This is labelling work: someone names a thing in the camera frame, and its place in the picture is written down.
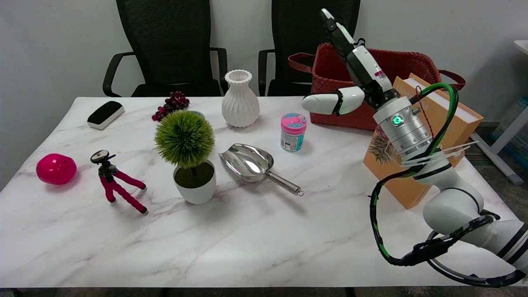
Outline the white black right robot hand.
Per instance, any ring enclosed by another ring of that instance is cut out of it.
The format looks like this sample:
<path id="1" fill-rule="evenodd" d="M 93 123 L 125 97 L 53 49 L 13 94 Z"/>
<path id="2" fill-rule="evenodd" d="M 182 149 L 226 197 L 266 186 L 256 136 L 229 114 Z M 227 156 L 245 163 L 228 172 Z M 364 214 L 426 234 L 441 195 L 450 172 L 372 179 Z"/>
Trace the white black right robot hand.
<path id="1" fill-rule="evenodd" d="M 351 34 L 326 9 L 320 10 L 323 26 L 328 31 L 332 47 L 348 69 L 352 87 L 339 88 L 331 93 L 315 93 L 302 99 L 302 107 L 312 113 L 337 116 L 358 109 L 363 102 L 377 110 L 401 96 L 370 51 L 354 41 Z"/>

